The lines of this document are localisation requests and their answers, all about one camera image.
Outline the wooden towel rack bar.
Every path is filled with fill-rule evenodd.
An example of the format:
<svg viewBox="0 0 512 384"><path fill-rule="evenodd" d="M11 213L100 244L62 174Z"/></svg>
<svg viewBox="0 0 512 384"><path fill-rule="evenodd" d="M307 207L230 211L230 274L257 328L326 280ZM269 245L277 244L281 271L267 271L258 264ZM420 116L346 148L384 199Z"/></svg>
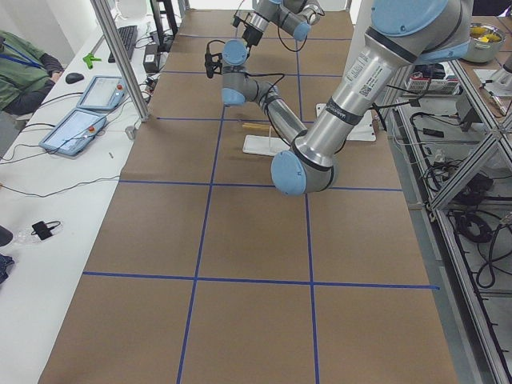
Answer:
<svg viewBox="0 0 512 384"><path fill-rule="evenodd" d="M271 126L267 124L259 124L253 122L244 122L242 128L245 130L270 130Z"/></svg>

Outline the white towel rack stand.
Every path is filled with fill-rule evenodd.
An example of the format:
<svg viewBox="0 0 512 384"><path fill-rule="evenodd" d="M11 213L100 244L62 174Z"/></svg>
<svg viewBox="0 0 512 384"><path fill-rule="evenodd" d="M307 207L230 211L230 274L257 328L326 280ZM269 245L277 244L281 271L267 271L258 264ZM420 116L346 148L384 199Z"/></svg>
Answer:
<svg viewBox="0 0 512 384"><path fill-rule="evenodd" d="M269 127L265 131L255 131L245 136L242 152L244 154L273 157L289 148L290 145L277 136L274 130Z"/></svg>

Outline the black power adapter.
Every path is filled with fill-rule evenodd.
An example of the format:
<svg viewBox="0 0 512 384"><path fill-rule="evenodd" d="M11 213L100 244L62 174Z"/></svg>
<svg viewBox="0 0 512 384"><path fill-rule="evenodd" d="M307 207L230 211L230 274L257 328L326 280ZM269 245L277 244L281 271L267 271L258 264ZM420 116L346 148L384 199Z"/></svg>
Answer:
<svg viewBox="0 0 512 384"><path fill-rule="evenodd" d="M156 74L160 71L161 53L157 44L148 44L145 46L143 67L147 74Z"/></svg>

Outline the black computer keyboard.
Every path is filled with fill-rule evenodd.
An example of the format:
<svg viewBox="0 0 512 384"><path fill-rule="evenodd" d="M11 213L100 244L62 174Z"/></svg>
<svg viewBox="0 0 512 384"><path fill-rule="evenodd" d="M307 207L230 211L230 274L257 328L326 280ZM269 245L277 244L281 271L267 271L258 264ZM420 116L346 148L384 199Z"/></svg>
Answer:
<svg viewBox="0 0 512 384"><path fill-rule="evenodd" d="M122 46L125 48L128 60L132 59L135 44L138 37L138 27L132 26L121 26L118 28L118 34L122 42Z"/></svg>

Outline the far blue teach pendant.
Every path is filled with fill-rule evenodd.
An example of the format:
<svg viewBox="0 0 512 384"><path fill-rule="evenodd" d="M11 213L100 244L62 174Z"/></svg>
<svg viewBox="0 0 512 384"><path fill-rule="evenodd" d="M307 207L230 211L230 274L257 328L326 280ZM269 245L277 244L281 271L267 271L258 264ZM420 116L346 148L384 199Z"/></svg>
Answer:
<svg viewBox="0 0 512 384"><path fill-rule="evenodd" d="M94 76L82 93L77 108L112 111L125 96L125 81L118 76Z"/></svg>

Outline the blue teach pendant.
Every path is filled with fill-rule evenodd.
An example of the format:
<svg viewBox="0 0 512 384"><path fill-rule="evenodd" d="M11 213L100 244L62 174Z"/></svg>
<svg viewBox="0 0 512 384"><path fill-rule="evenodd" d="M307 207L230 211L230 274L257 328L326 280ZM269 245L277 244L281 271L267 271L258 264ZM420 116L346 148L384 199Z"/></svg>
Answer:
<svg viewBox="0 0 512 384"><path fill-rule="evenodd" d="M125 96L125 81L118 76L94 76L82 93L77 108L112 111Z"/></svg>
<svg viewBox="0 0 512 384"><path fill-rule="evenodd" d="M105 114L75 108L38 145L49 154L74 157L88 146L105 125Z"/></svg>

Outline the green plastic tool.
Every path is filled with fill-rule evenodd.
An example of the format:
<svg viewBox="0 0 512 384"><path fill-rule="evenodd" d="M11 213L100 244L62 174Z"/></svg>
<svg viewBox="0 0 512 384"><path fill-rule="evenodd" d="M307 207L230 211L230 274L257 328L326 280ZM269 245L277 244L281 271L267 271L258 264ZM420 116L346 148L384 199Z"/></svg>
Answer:
<svg viewBox="0 0 512 384"><path fill-rule="evenodd" d="M89 52L86 56L82 58L87 68L91 70L94 67L95 62L101 62L101 58L97 58L92 52Z"/></svg>

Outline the black computer mouse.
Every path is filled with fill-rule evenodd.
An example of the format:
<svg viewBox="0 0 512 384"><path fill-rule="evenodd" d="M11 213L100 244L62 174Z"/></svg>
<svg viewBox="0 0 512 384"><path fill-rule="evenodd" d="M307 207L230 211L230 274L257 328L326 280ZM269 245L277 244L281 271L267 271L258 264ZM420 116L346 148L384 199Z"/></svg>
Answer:
<svg viewBox="0 0 512 384"><path fill-rule="evenodd" d="M83 74L80 74L80 73L76 73L76 72L73 72L73 73L69 73L66 77L65 77L65 82L67 84L75 84L76 82L80 82L81 80L83 80L85 77Z"/></svg>

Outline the near blue teach pendant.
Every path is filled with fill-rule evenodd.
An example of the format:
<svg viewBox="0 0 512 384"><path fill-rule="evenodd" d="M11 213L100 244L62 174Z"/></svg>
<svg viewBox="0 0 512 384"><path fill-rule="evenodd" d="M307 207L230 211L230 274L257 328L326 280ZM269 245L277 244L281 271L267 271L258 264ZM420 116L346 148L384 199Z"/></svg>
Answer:
<svg viewBox="0 0 512 384"><path fill-rule="evenodd" d="M105 114L75 108L38 145L49 154L74 157L88 146L105 125Z"/></svg>

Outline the white plastic basket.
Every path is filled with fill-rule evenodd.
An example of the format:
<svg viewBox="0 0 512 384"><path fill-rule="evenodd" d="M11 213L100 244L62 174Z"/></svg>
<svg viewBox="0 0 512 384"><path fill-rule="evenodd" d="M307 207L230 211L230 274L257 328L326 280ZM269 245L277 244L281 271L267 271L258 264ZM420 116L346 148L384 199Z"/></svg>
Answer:
<svg viewBox="0 0 512 384"><path fill-rule="evenodd" d="M429 79L410 77L406 82L406 91L410 94L440 94L452 95L455 93L459 86L459 81L456 78L448 79Z"/></svg>

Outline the person in green vest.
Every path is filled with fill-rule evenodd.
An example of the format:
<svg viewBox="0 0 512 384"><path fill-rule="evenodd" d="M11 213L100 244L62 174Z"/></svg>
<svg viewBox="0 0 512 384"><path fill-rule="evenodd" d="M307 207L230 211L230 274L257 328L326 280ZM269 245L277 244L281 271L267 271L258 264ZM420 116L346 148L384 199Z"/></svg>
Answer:
<svg viewBox="0 0 512 384"><path fill-rule="evenodd" d="M15 34L1 32L1 111L32 114L63 72L54 56Z"/></svg>

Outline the brown paper table cover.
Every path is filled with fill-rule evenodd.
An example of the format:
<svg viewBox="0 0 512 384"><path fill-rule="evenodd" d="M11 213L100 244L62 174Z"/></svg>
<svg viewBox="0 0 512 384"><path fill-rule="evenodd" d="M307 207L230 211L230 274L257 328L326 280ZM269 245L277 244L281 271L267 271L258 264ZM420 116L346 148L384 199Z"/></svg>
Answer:
<svg viewBox="0 0 512 384"><path fill-rule="evenodd" d="M455 383L386 134L281 194L204 74L231 19L186 14L40 382Z"/></svg>

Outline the steel pot with yellow items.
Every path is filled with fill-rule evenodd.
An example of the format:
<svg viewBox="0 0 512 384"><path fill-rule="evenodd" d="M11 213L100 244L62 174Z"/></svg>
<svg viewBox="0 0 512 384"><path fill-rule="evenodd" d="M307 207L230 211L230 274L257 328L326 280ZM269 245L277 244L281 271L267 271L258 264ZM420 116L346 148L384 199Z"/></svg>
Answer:
<svg viewBox="0 0 512 384"><path fill-rule="evenodd" d="M505 34L496 26L472 23L470 44L462 60L477 64L489 62L500 51L505 40Z"/></svg>

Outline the aluminium frame post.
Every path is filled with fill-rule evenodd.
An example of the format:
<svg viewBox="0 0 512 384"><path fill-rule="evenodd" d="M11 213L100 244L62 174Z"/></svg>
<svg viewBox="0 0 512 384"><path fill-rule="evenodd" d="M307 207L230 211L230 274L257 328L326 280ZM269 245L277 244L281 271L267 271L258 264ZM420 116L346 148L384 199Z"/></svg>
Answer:
<svg viewBox="0 0 512 384"><path fill-rule="evenodd" d="M108 3L106 0L90 0L90 3L94 9L96 19L102 29L107 45L114 56L115 63L121 72L122 78L125 80L126 88L138 112L138 116L141 122L146 122L150 116L149 110L142 96L126 49L122 44Z"/></svg>

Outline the aluminium frame rack right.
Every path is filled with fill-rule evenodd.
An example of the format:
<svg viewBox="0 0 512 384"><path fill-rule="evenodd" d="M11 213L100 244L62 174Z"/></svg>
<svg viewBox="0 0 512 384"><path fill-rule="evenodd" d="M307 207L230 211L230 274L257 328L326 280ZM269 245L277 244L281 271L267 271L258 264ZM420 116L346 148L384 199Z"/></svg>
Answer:
<svg viewBox="0 0 512 384"><path fill-rule="evenodd" d="M385 94L421 247L463 383L511 380L511 95L491 79L503 54L445 65L452 95L410 94L411 67Z"/></svg>

